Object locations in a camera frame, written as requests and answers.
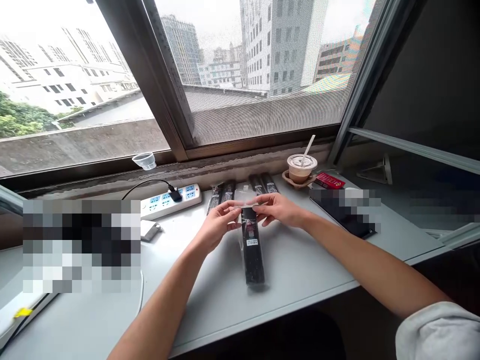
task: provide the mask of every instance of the red package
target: red package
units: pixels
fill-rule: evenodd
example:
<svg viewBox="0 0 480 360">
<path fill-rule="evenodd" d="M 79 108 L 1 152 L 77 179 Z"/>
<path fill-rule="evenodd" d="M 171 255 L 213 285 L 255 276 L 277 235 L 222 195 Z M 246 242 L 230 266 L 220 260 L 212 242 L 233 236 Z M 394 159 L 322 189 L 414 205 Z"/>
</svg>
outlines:
<svg viewBox="0 0 480 360">
<path fill-rule="evenodd" d="M 318 185 L 323 186 L 325 189 L 329 190 L 338 190 L 345 185 L 344 181 L 339 180 L 336 177 L 330 176 L 324 172 L 321 172 L 316 176 L 315 182 Z"/>
</svg>

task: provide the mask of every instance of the small plastic cup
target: small plastic cup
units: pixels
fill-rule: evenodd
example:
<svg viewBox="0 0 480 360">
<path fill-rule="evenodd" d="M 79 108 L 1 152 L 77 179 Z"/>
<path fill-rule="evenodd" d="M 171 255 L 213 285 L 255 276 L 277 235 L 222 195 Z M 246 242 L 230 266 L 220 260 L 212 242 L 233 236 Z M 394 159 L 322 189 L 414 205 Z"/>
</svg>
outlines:
<svg viewBox="0 0 480 360">
<path fill-rule="evenodd" d="M 153 152 L 146 152 L 143 154 L 135 155 L 131 159 L 143 170 L 151 170 L 157 166 Z"/>
<path fill-rule="evenodd" d="M 311 157 L 310 155 L 305 155 L 305 159 L 303 154 L 295 154 L 290 156 L 286 162 L 288 163 L 288 177 L 295 183 L 295 184 L 303 184 L 312 173 L 312 170 L 315 169 L 318 165 L 317 159 Z"/>
</svg>

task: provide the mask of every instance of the hand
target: hand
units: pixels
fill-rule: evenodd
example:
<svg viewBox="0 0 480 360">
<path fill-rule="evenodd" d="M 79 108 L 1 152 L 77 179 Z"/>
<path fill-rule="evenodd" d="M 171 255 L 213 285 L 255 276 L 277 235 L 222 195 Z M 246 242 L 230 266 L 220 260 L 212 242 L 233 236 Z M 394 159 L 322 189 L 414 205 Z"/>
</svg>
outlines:
<svg viewBox="0 0 480 360">
<path fill-rule="evenodd" d="M 257 213 L 257 221 L 260 222 L 265 219 L 262 224 L 263 227 L 266 227 L 274 220 L 280 220 L 285 225 L 303 228 L 305 219 L 310 214 L 309 211 L 295 205 L 285 196 L 277 192 L 259 195 L 247 204 L 251 205 L 255 203 L 264 203 L 253 206 L 253 210 Z"/>
<path fill-rule="evenodd" d="M 242 224 L 238 223 L 238 218 L 242 209 L 234 207 L 237 205 L 242 203 L 229 200 L 211 209 L 192 243 L 209 254 L 220 244 L 220 240 L 227 232 L 241 228 Z"/>
</svg>

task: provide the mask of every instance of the straw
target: straw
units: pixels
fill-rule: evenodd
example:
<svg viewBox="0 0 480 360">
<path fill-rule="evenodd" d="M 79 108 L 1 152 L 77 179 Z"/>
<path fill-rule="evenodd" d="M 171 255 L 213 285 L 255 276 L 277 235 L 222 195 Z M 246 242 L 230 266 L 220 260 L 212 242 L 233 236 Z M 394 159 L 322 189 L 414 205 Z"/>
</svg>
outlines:
<svg viewBox="0 0 480 360">
<path fill-rule="evenodd" d="M 303 156 L 302 156 L 302 158 L 301 158 L 300 166 L 303 166 L 303 165 L 304 165 L 305 156 L 306 156 L 307 153 L 309 152 L 310 147 L 312 146 L 312 143 L 314 142 L 314 139 L 315 139 L 315 134 L 313 134 L 313 135 L 311 136 L 311 138 L 310 138 L 310 142 L 308 143 L 308 146 L 306 147 L 305 153 L 303 154 Z"/>
</svg>

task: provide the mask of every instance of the plug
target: plug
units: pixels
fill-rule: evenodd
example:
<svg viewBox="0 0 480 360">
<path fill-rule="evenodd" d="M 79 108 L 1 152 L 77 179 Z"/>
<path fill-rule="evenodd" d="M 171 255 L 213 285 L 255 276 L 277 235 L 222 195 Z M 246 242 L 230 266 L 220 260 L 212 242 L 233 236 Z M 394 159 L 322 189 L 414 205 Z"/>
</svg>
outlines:
<svg viewBox="0 0 480 360">
<path fill-rule="evenodd" d="M 168 193 L 174 202 L 179 203 L 182 201 L 182 195 L 179 193 L 178 188 L 168 184 Z"/>
</svg>

